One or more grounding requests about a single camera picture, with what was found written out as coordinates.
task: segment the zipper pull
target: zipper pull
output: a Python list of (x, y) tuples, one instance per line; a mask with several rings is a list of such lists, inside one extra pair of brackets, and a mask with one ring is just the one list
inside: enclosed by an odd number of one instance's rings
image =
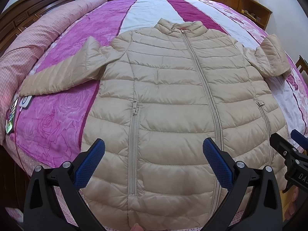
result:
[(137, 101), (133, 101), (133, 115), (137, 114)]
[(265, 103), (264, 103), (264, 102), (260, 102), (260, 101), (256, 101), (256, 104), (257, 104), (259, 107), (261, 107), (261, 106), (264, 106), (264, 105), (265, 105)]

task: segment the pillow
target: pillow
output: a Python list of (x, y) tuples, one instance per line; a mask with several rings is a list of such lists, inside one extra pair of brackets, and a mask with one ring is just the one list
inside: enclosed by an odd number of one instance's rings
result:
[(105, 2), (77, 0), (53, 9), (21, 32), (0, 57), (0, 145), (5, 138), (6, 112), (33, 65), (72, 23)]

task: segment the white electronic device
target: white electronic device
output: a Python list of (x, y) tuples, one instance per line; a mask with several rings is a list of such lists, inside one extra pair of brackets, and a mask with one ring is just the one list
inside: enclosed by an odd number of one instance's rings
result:
[(23, 109), (27, 109), (30, 105), (30, 102), (32, 101), (33, 96), (25, 96), (20, 100), (19, 106)]

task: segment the silver screw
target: silver screw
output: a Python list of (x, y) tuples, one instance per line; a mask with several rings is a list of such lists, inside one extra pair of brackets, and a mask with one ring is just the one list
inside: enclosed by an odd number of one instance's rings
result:
[(70, 166), (70, 162), (66, 161), (65, 163), (63, 163), (62, 166), (65, 167), (65, 168), (68, 168)]
[(238, 167), (240, 167), (240, 168), (245, 167), (245, 164), (244, 164), (243, 162), (241, 162), (241, 161), (238, 161), (238, 162), (236, 163), (236, 165), (237, 165)]
[(39, 165), (39, 166), (36, 166), (34, 170), (35, 170), (36, 172), (38, 172), (38, 171), (40, 171), (41, 169), (42, 169), (42, 166)]
[(266, 169), (267, 172), (272, 172), (273, 171), (273, 169), (270, 166), (266, 166), (265, 169)]

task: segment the jacket's right sleeve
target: jacket's right sleeve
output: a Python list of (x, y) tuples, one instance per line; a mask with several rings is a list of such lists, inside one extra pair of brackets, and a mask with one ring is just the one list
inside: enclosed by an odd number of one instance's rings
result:
[(103, 67), (119, 60), (130, 40), (131, 33), (126, 32), (115, 38), (111, 46), (101, 46), (95, 38), (89, 37), (75, 55), (26, 77), (19, 96), (51, 94), (100, 79)]
[(256, 50), (245, 48), (240, 42), (235, 46), (264, 78), (290, 75), (290, 63), (276, 35), (267, 36)]

